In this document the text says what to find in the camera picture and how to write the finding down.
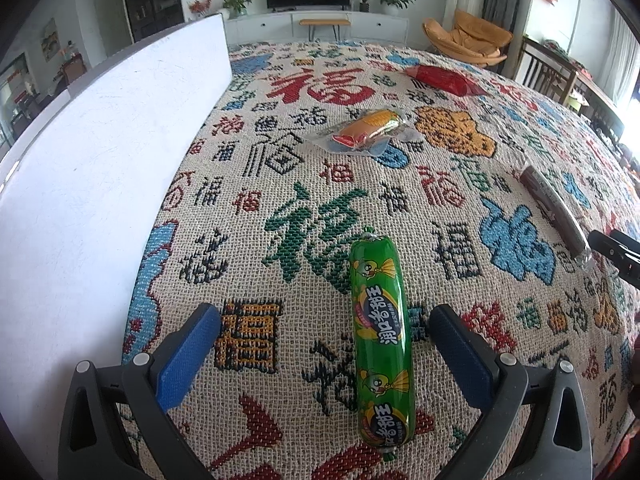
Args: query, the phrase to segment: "white cabinet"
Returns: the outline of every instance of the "white cabinet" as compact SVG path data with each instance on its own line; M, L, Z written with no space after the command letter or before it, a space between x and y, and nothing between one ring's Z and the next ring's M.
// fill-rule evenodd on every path
M352 12L351 37L360 40L379 40L391 43L406 42L408 20L384 14Z
M300 20L344 20L351 27L340 26L340 36L356 40L380 41L382 43L406 44L409 20L385 14L340 10L294 10L241 16L225 22L226 42L229 45L253 43L255 41L306 41L308 26L300 25ZM331 25L318 25L315 38L323 41L334 40Z
M292 37L291 16L287 14L257 14L230 21L238 27L237 43L289 41Z
M235 45L238 44L238 24L235 20L226 20L223 22L225 24L225 37L226 44Z

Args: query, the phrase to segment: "red packaged snack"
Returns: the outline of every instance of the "red packaged snack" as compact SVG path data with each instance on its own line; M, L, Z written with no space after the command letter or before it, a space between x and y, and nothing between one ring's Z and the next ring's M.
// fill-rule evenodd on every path
M487 95L476 83L458 72L438 66L418 65L404 70L408 76L439 88L450 94L464 97L466 95Z

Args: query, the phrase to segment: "drawer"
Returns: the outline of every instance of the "drawer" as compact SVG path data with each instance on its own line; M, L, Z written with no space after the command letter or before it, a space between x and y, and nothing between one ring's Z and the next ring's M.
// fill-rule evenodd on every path
M238 43L291 38L291 16L289 14L247 16L233 21L238 27Z
M404 43L408 20L368 12L351 13L351 37Z

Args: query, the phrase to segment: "woven blanket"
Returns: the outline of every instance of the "woven blanket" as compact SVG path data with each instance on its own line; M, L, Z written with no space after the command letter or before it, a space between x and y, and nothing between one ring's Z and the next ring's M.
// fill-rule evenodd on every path
M639 238L640 200L583 120L495 73L406 48L258 43L230 57L233 81L149 236L123 354L153 351L200 302L220 309L222 332L169 412L213 478L434 478L479 416L430 343L426 320L440 303L523 364L569 359L594 465L603 461L630 420L638 295L603 258L580 268L513 176L527 157L585 231ZM459 98L404 74L419 62L463 73L488 95ZM422 138L370 158L301 137L386 106L405 110ZM366 229L397 245L410 305L417 428L392 462L356 428L348 254ZM514 451L521 412L492 478Z

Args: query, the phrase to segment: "orange chair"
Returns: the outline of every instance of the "orange chair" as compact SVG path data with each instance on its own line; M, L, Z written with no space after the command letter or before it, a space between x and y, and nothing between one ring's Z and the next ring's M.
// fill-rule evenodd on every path
M441 53L481 68L507 59L500 54L500 48L513 39L508 30L462 10L456 10L456 24L451 32L433 18L425 20L422 29Z

